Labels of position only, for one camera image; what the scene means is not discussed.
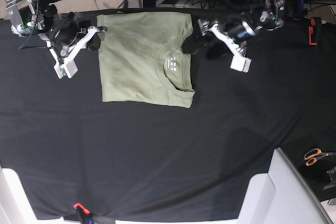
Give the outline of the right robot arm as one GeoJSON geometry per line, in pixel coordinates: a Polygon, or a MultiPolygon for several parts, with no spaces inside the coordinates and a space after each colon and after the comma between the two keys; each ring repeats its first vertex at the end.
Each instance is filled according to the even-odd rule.
{"type": "Polygon", "coordinates": [[[62,0],[5,0],[13,34],[29,40],[37,35],[46,43],[55,60],[58,78],[72,78],[78,71],[75,57],[82,49],[98,50],[105,26],[82,20],[80,13],[58,13],[56,2],[62,0]]]}

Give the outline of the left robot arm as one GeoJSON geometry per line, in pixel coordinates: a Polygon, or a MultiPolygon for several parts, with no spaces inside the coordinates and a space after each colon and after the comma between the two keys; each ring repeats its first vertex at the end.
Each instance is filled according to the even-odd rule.
{"type": "Polygon", "coordinates": [[[217,41],[232,54],[230,68],[247,73],[247,42],[260,30],[272,31],[284,24],[285,0],[224,0],[228,7],[222,18],[198,19],[194,31],[182,44],[185,54],[195,54],[201,47],[217,41]]]}

